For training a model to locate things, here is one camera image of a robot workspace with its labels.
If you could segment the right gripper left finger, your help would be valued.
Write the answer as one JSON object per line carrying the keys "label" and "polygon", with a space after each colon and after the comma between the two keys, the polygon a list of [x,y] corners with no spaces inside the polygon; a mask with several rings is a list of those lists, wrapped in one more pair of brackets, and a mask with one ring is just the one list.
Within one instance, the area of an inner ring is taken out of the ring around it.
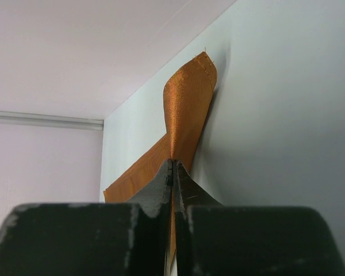
{"label": "right gripper left finger", "polygon": [[169,275],[173,163],[124,203],[22,204],[0,227],[0,275]]}

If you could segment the orange cloth napkin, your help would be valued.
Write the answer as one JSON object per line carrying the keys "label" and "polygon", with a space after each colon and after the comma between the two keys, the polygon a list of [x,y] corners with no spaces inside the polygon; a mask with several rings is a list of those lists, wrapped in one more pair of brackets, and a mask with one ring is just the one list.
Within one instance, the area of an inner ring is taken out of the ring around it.
{"label": "orange cloth napkin", "polygon": [[163,275],[174,260],[178,271],[191,269],[190,212],[216,203],[189,174],[216,83],[207,53],[184,64],[163,90],[166,133],[104,190],[114,271]]}

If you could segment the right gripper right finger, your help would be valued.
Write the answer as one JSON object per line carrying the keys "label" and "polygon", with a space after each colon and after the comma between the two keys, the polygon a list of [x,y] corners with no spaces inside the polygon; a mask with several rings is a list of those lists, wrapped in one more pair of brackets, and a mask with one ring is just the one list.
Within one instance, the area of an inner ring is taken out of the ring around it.
{"label": "right gripper right finger", "polygon": [[345,275],[319,212],[299,206],[224,206],[174,162],[179,275]]}

